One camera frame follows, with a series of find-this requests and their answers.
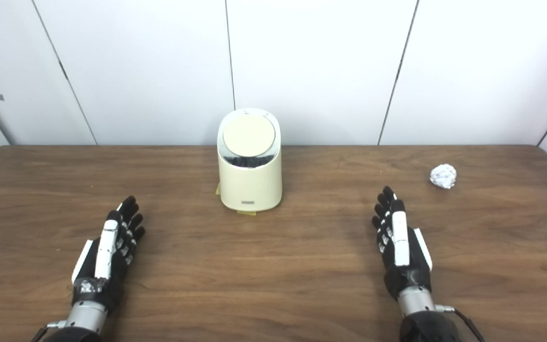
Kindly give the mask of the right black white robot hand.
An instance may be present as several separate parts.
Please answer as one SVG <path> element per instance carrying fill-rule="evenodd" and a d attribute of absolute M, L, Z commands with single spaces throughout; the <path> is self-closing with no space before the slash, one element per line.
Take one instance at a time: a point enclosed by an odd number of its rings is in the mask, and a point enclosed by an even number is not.
<path fill-rule="evenodd" d="M 387 292 L 397 299 L 411 286 L 431 291 L 434 264 L 423 232 L 410 227 L 404 202 L 389 186 L 378 194 L 374 213 L 372 223 L 386 271 Z"/>

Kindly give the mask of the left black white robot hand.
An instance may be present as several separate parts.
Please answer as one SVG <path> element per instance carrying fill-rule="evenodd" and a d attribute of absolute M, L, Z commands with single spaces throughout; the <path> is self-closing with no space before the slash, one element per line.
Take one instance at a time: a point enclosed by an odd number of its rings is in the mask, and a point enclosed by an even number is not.
<path fill-rule="evenodd" d="M 124 280 L 145 235 L 134 196 L 111 210 L 98 238 L 87 240 L 72 273 L 71 304 L 94 302 L 113 313 L 124 297 Z"/>

